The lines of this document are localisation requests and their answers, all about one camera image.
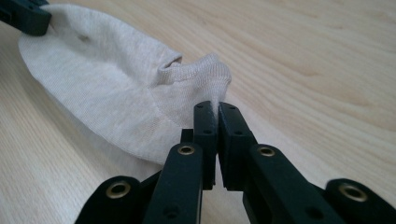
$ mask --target wood grain surface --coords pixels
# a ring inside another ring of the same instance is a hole
[[[396,1],[50,1],[113,15],[182,52],[229,65],[228,103],[308,181],[357,180],[396,206]],[[78,134],[0,23],[0,223],[73,223],[104,180],[139,161]],[[203,223],[247,223],[241,194],[204,193]]]

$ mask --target wooden table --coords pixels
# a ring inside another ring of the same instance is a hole
[[[320,187],[346,177],[396,206],[395,1],[50,2],[120,18],[183,63],[217,53],[233,73],[226,101],[259,142]],[[100,183],[143,161],[78,134],[31,77],[19,35],[0,23],[0,223],[72,223]],[[247,222],[241,194],[204,193],[203,223]]]

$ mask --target white sock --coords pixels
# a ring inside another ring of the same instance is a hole
[[[224,99],[231,75],[216,55],[181,64],[180,53],[107,14],[43,8],[48,32],[22,35],[21,56],[61,108],[110,145],[164,163],[192,128],[193,106]]]

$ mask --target sock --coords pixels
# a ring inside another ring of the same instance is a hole
[[[62,110],[112,147],[164,163],[181,129],[192,128],[193,106],[211,101],[216,110],[224,99],[231,75],[215,54],[182,64],[180,53],[105,13],[42,8],[49,29],[21,36],[22,58]]]

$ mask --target screw hole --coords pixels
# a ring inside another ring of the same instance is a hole
[[[181,155],[188,156],[188,155],[191,155],[192,153],[194,153],[194,148],[193,147],[180,147],[177,151]]]
[[[121,193],[123,191],[125,191],[125,186],[123,185],[117,185],[111,190],[113,193]]]
[[[324,218],[323,213],[316,207],[308,207],[305,209],[305,212],[308,214],[309,217],[316,220]]]
[[[349,185],[349,184],[342,184],[340,185],[340,187],[338,187],[338,189],[341,191],[342,194],[344,194],[344,196],[346,196],[348,199],[359,202],[359,203],[363,203],[365,201],[367,201],[367,194],[364,193],[364,191],[362,191],[361,189],[353,186],[353,185]]]
[[[266,156],[266,157],[275,156],[274,150],[269,147],[260,147],[258,151],[260,154],[262,154],[262,156]]]
[[[168,219],[174,219],[178,216],[180,210],[177,205],[168,205],[163,209],[163,215]]]

